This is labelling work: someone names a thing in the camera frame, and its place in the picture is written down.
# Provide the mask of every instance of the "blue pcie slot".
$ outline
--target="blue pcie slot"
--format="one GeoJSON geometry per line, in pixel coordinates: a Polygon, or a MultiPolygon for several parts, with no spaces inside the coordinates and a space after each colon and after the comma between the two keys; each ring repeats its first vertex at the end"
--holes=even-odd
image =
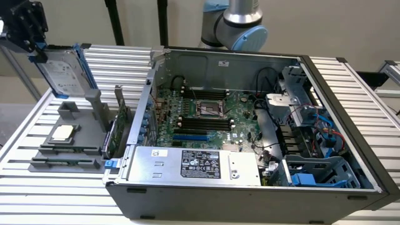
{"type": "Polygon", "coordinates": [[[201,141],[208,142],[209,137],[203,135],[175,135],[172,137],[173,140],[181,140],[181,141],[201,141]]]}

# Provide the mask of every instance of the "red cable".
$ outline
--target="red cable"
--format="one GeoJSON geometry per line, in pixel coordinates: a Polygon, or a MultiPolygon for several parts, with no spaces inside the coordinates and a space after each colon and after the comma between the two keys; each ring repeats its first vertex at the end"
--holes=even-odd
{"type": "Polygon", "coordinates": [[[341,138],[341,149],[344,149],[344,136],[341,135],[341,133],[336,132],[336,131],[332,131],[333,134],[336,134],[340,138],[341,138]]]}
{"type": "Polygon", "coordinates": [[[296,112],[297,109],[300,109],[303,106],[307,106],[307,105],[313,106],[313,105],[311,105],[311,104],[308,104],[308,103],[301,104],[300,106],[297,106],[296,109],[288,114],[285,124],[288,123],[289,118],[291,118],[291,115],[293,114],[293,112],[296,112]]]}

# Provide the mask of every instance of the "sticker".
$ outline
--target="sticker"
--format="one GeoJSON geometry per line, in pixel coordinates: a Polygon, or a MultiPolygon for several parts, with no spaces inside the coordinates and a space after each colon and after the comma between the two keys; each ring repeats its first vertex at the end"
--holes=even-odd
{"type": "Polygon", "coordinates": [[[220,179],[220,153],[183,150],[180,175],[185,178],[220,179]]]}
{"type": "Polygon", "coordinates": [[[65,95],[84,95],[84,89],[71,65],[63,61],[48,60],[43,67],[55,83],[55,89],[65,95]]]}
{"type": "Polygon", "coordinates": [[[168,149],[153,149],[151,151],[151,156],[153,156],[153,157],[167,157],[168,156],[168,149]]]}
{"type": "Polygon", "coordinates": [[[229,62],[219,61],[219,67],[228,67],[228,66],[229,66],[229,62]]]}

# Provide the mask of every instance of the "blue handle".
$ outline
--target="blue handle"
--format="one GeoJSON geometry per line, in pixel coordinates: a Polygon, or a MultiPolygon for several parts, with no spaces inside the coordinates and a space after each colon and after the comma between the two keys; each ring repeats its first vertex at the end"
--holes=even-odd
{"type": "Polygon", "coordinates": [[[347,180],[337,181],[335,184],[317,184],[317,187],[340,188],[348,183],[347,180]]]}

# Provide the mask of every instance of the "blue latch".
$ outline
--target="blue latch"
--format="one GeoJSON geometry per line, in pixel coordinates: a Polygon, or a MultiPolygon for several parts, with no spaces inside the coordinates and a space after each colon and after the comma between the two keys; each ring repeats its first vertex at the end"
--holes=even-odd
{"type": "Polygon", "coordinates": [[[107,160],[104,164],[105,169],[116,169],[119,162],[115,160],[107,160]]]}

